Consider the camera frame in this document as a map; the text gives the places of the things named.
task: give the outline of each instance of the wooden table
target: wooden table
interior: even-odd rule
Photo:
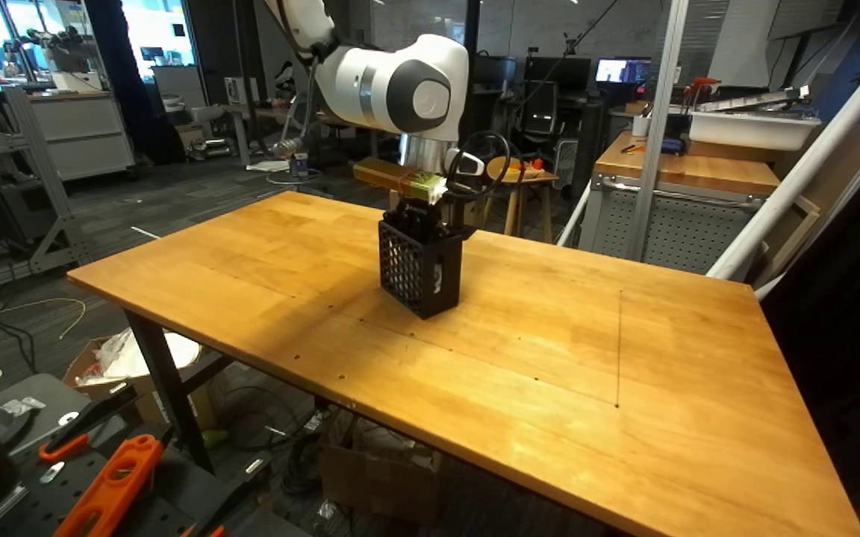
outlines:
[[[639,180],[642,164],[644,164],[644,143],[633,143],[633,134],[624,132],[598,158],[595,176]],[[766,196],[780,186],[780,180],[765,161],[728,158],[719,153],[699,155],[699,149],[690,149],[683,155],[659,158],[659,186]]]
[[[162,329],[624,531],[860,534],[748,287],[474,234],[459,307],[417,319],[375,222],[277,195],[71,280],[127,310],[172,417]]]

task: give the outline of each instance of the white panel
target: white panel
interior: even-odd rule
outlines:
[[[781,0],[771,38],[798,37],[839,22],[845,0]]]
[[[728,4],[708,74],[722,88],[766,88],[766,29],[780,0]]]

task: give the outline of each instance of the monitor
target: monitor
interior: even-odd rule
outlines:
[[[517,59],[477,56],[471,68],[471,88],[477,94],[501,94],[504,88],[517,88]]]
[[[647,68],[647,56],[602,56],[595,74],[598,94],[624,98],[642,97],[647,85]]]
[[[165,49],[141,49],[141,59],[162,64],[165,59]]]
[[[586,56],[527,56],[526,82],[554,82],[557,97],[589,97],[592,59]]]

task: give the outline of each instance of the orange tool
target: orange tool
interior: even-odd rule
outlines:
[[[90,449],[90,431],[106,420],[112,413],[135,402],[135,386],[118,383],[106,392],[106,398],[87,402],[75,420],[53,434],[44,446],[38,446],[38,460],[53,465]]]
[[[165,446],[154,435],[126,440],[99,477],[68,510],[53,537],[105,537],[126,520],[141,486],[153,477]]]

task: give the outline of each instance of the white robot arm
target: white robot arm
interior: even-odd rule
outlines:
[[[442,174],[459,141],[469,59],[444,37],[417,37],[401,50],[345,49],[321,0],[266,0],[299,59],[309,68],[329,110],[342,122],[405,134],[404,164]]]

